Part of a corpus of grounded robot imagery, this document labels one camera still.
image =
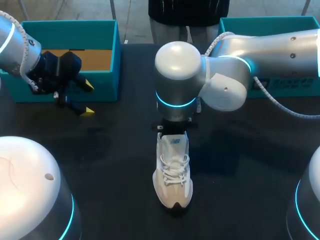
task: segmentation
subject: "new balance logo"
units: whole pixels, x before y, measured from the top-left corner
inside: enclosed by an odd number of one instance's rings
[[[170,144],[179,144],[180,143],[180,139],[172,139]]]

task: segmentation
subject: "black shirt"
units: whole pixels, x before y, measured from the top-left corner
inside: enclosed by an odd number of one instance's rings
[[[174,26],[207,27],[228,15],[230,0],[149,0],[149,16]]]

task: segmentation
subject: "person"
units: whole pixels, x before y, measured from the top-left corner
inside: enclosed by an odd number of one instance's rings
[[[230,0],[149,0],[153,42],[164,45],[188,39],[193,44],[211,43],[218,35],[220,18],[229,12]]]

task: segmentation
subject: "gray pants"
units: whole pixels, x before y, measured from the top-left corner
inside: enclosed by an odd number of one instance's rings
[[[174,41],[188,40],[188,30],[185,26],[171,26],[159,23],[150,18],[153,42],[164,45]],[[189,27],[192,43],[196,45],[212,43],[218,35],[219,25],[208,27]]]

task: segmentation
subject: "shoe tongue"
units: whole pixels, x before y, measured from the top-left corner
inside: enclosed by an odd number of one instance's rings
[[[161,138],[162,153],[166,163],[171,160],[181,160],[185,157],[187,148],[187,137],[184,134],[164,135]],[[172,165],[179,167],[179,163],[173,161]]]

